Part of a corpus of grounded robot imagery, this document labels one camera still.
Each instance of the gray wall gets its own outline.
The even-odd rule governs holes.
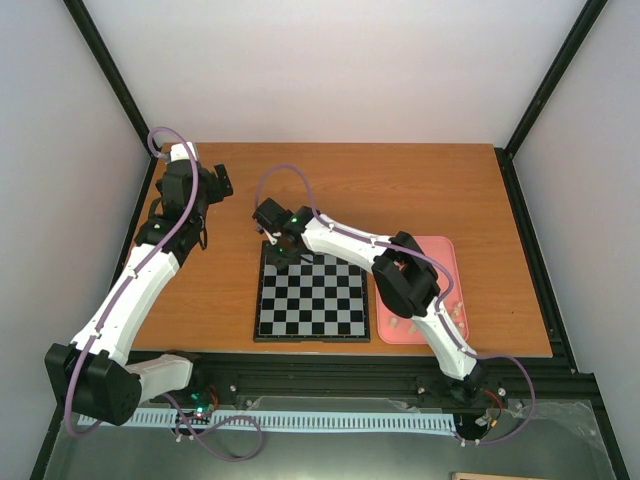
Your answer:
[[[581,370],[640,478],[640,2],[609,2],[516,167]]]
[[[583,3],[87,6],[147,120],[194,140],[504,145]]]
[[[104,297],[146,160],[62,2],[5,2],[0,45],[0,477],[18,479],[54,409],[44,354]]]

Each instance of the black metal frame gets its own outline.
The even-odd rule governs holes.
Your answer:
[[[89,12],[82,0],[64,0],[64,3],[142,144],[147,148],[146,137],[149,129]],[[577,372],[569,339],[513,165],[518,149],[606,3],[607,0],[586,1],[507,146],[504,149],[496,148],[495,153],[553,351],[552,358],[531,358],[522,361],[535,383],[538,398],[585,399],[591,402],[617,478],[627,479],[629,475],[595,377],[592,374]],[[124,267],[155,167],[156,159],[152,157],[113,281]],[[139,362],[157,355],[158,352],[132,352],[130,360]],[[420,386],[433,384],[433,379],[441,376],[436,360],[430,357],[269,355],[265,360],[263,355],[257,354],[201,355],[207,374],[215,378],[222,403],[236,404],[262,395],[364,396],[393,398],[421,407],[439,407],[456,414],[469,410],[437,398],[428,389],[424,394],[417,393]],[[520,371],[513,365],[502,360],[494,360],[491,361],[490,371],[488,381],[503,386],[510,397],[528,397],[527,385]],[[36,460],[32,479],[44,478],[61,420],[62,411],[57,408]]]

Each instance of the chessboard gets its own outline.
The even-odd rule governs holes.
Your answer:
[[[368,342],[367,273],[332,255],[303,255],[281,272],[263,243],[255,341]]]

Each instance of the wooden tabletop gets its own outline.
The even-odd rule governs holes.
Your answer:
[[[454,244],[471,335],[479,353],[551,356],[531,277],[491,145],[198,144],[207,168],[224,163],[234,194],[209,207],[209,248],[195,247],[163,290],[134,348],[216,352],[428,355],[390,345],[375,326],[369,278],[370,343],[255,343],[260,246],[251,215],[262,173],[292,163],[308,176],[318,208],[359,229],[443,235]],[[152,185],[165,167],[162,162]],[[290,171],[270,177],[263,198],[293,211],[308,205]],[[158,197],[149,190],[149,203]]]

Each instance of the pink tray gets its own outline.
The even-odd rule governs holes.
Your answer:
[[[460,287],[460,278],[458,277],[458,266],[456,265],[456,254],[453,250],[453,243],[446,237],[413,237],[415,238],[422,251],[440,262],[453,275],[455,285],[453,291],[447,296],[444,305],[451,315],[453,322],[458,327],[460,334],[466,340],[469,336],[469,325],[467,323],[467,315],[462,300],[462,288]],[[438,272],[438,285],[442,291],[447,288],[447,277]],[[376,310],[378,319],[378,333],[380,338],[386,343],[405,344],[405,345],[425,345],[427,342],[419,331],[411,332],[413,323],[406,318],[400,318],[394,315],[387,307],[384,306],[380,299],[380,293],[376,288]],[[397,318],[394,328],[391,327],[391,319]]]

